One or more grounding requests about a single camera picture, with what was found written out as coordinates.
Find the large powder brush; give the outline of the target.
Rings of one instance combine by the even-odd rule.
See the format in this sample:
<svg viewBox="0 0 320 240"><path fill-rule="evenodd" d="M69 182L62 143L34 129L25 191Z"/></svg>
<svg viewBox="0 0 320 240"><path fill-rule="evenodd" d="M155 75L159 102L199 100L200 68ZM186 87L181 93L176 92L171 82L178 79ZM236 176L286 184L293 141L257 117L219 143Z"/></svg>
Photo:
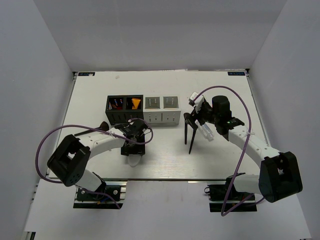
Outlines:
<svg viewBox="0 0 320 240"><path fill-rule="evenodd" d="M110 126L109 124L106 122L106 121L103 121L99 127L96 127L95 129L97 130L102 130L104 132L107 132L109 129L110 129ZM93 130L90 130L90 129L87 129L85 131L82 131L82 132L78 132L76 134L74 134L75 137L79 137L81 135L86 135L86 134L89 134L89 133L92 133L94 132Z"/></svg>

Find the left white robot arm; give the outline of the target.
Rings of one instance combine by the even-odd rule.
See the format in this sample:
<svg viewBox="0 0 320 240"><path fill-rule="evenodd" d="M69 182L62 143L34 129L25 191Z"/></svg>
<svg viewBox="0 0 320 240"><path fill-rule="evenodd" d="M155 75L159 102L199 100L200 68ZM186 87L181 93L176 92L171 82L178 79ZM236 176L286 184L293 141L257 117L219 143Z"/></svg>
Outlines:
<svg viewBox="0 0 320 240"><path fill-rule="evenodd" d="M120 149L122 156L145 154L145 131L150 126L140 118L111 129L88 129L79 135L67 135L47 162L48 168L66 186L77 186L99 200L105 196L106 182L86 169L93 157L113 149Z"/></svg>

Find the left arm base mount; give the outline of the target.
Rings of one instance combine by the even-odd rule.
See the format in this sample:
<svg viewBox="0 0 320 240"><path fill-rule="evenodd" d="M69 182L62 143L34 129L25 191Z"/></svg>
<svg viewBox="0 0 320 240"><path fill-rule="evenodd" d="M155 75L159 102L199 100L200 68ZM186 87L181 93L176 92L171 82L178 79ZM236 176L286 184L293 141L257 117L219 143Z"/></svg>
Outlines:
<svg viewBox="0 0 320 240"><path fill-rule="evenodd" d="M104 193L92 194L78 187L74 197L74 209L119 210L124 204L127 191L126 181L107 181Z"/></svg>

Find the black makeup brush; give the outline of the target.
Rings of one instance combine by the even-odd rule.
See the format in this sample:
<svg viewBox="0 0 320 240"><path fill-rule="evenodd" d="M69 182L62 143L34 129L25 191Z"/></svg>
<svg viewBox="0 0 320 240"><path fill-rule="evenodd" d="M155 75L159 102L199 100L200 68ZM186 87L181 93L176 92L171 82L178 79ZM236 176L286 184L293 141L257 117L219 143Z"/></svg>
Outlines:
<svg viewBox="0 0 320 240"><path fill-rule="evenodd" d="M193 148L193 144L194 144L194 140L195 140L195 136L196 136L196 132L197 132L197 129L198 129L198 126L196 124L194 124L192 126L192 137L191 137L191 143L190 143L190 146L189 146L189 151L188 151L188 154L190 155L191 154L191 151L192 151L192 148Z"/></svg>
<svg viewBox="0 0 320 240"><path fill-rule="evenodd" d="M184 144L187 144L187 136L188 136L188 119L189 119L190 114L189 113L184 113L183 117L184 117Z"/></svg>

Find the clear plastic bottle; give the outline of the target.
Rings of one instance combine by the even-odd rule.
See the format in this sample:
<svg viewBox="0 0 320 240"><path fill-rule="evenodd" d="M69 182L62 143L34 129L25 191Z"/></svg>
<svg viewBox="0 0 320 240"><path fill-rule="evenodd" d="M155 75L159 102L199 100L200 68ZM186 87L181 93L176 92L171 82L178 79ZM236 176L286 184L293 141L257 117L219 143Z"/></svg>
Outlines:
<svg viewBox="0 0 320 240"><path fill-rule="evenodd" d="M214 140L214 134L213 131L210 129L210 127L204 123L204 124L200 124L200 122L198 120L195 121L200 133L202 134L202 136L208 140L209 142Z"/></svg>

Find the orange cream tube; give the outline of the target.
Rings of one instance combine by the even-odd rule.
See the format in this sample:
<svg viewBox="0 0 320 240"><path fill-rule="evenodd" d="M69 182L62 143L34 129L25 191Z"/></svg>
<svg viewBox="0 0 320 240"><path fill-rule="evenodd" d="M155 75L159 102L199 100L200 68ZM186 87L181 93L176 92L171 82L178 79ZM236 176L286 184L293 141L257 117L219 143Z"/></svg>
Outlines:
<svg viewBox="0 0 320 240"><path fill-rule="evenodd" d="M131 106L132 110L139 110L141 108L141 98L132 97L131 103L132 103L132 106Z"/></svg>

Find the white oval bottle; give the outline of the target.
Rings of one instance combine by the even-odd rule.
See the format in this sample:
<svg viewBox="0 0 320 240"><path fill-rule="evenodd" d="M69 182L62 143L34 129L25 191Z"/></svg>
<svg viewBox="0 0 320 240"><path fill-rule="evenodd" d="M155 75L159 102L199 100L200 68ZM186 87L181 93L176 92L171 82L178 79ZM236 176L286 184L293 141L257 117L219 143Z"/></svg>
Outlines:
<svg viewBox="0 0 320 240"><path fill-rule="evenodd" d="M142 155L130 154L127 157L127 163L130 167L134 168L140 163L141 159L142 159Z"/></svg>

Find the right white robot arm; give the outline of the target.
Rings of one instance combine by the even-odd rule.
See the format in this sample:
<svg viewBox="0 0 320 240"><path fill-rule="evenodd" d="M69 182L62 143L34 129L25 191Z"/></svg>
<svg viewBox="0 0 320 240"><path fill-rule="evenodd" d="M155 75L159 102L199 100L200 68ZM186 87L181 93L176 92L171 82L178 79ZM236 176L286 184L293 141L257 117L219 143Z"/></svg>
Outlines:
<svg viewBox="0 0 320 240"><path fill-rule="evenodd" d="M204 96L193 92L189 104L193 111L183 115L186 127L191 126L194 133L200 131L212 141L213 132L208 124L213 124L221 136L244 150L259 167L258 175L238 173L235 178L226 179L225 192L229 198L236 200L243 193L259 194L274 203L303 190L296 156L290 151L281 152L250 134L248 127L232 116L226 96L215 96L209 104Z"/></svg>

